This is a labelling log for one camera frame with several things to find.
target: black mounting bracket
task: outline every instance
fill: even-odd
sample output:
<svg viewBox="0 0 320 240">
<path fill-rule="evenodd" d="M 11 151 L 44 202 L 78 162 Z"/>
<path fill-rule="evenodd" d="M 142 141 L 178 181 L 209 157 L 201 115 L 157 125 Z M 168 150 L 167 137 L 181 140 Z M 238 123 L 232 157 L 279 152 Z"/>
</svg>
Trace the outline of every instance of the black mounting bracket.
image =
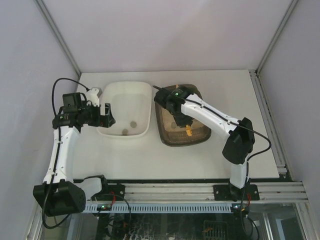
<svg viewBox="0 0 320 240">
<path fill-rule="evenodd" d="M 114 197 L 110 194 L 115 194 L 121 197 L 125 197 L 126 186 L 119 183 L 108 183 L 108 180 L 104 175 L 95 176 L 101 179 L 102 190 L 95 195 L 92 196 L 92 200 L 97 201 L 112 201 Z"/>
<path fill-rule="evenodd" d="M 239 189 L 240 193 L 235 196 L 232 194 L 230 186 L 228 184 L 218 184 L 213 185 L 213 194 L 215 201 L 240 201 L 243 195 L 243 191 L 245 190 L 244 194 L 244 201 L 248 201 L 248 194 L 251 195 L 252 201 L 260 200 L 258 186 L 255 184 L 247 184 L 245 188 Z"/>
</svg>

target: white cable tray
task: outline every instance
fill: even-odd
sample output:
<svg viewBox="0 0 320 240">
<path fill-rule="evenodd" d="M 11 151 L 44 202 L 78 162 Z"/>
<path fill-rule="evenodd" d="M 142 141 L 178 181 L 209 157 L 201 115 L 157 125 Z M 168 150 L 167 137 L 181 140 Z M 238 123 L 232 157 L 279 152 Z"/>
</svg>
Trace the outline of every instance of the white cable tray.
<svg viewBox="0 0 320 240">
<path fill-rule="evenodd" d="M 82 213 L 129 213 L 126 203 L 115 203 L 111 211 L 98 211 L 97 208 L 103 204 L 87 202 Z M 231 213 L 231 203 L 130 203 L 133 214 L 201 214 L 201 213 Z"/>
</svg>

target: glass panel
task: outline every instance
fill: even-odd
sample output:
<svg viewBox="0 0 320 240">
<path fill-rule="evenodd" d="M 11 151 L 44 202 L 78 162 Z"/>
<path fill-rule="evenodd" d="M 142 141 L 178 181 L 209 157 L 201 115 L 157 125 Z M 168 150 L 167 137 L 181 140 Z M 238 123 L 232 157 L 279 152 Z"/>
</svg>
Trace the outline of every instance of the glass panel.
<svg viewBox="0 0 320 240">
<path fill-rule="evenodd" d="M 242 221 L 249 239 L 258 239 L 257 230 L 260 240 L 268 240 L 268 236 L 274 240 L 304 239 L 292 204 L 251 204 L 248 216 Z M 129 214 L 82 213 L 74 214 L 61 227 L 44 230 L 42 239 L 66 240 L 69 234 L 68 239 L 79 240 L 244 240 L 242 221 L 235 213 L 135 213 L 129 225 Z M 55 224 L 52 217 L 47 222 Z"/>
</svg>

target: yellow object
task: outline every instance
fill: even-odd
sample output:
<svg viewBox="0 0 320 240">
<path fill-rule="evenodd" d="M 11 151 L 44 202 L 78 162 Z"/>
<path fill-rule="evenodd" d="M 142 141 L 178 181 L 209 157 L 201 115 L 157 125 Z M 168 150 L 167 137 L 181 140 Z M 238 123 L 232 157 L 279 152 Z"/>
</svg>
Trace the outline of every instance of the yellow object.
<svg viewBox="0 0 320 240">
<path fill-rule="evenodd" d="M 191 130 L 191 127 L 189 125 L 186 125 L 185 126 L 185 131 L 186 131 L 186 134 L 191 137 L 192 136 L 192 130 Z"/>
</svg>

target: small orange object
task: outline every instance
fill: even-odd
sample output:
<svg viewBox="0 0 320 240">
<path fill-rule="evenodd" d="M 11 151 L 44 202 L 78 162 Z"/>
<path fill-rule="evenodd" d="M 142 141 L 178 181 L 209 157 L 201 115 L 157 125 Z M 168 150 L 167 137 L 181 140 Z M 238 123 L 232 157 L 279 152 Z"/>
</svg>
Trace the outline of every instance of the small orange object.
<svg viewBox="0 0 320 240">
<path fill-rule="evenodd" d="M 203 233 L 207 233 L 207 232 L 212 231 L 212 230 L 213 230 L 212 227 L 208 227 L 208 228 L 206 228 L 205 230 L 203 230 L 202 232 L 203 232 Z"/>
<path fill-rule="evenodd" d="M 191 127 L 189 125 L 186 125 L 185 126 L 185 131 L 186 131 L 186 134 L 191 137 L 192 136 L 192 130 L 191 130 Z"/>
</svg>

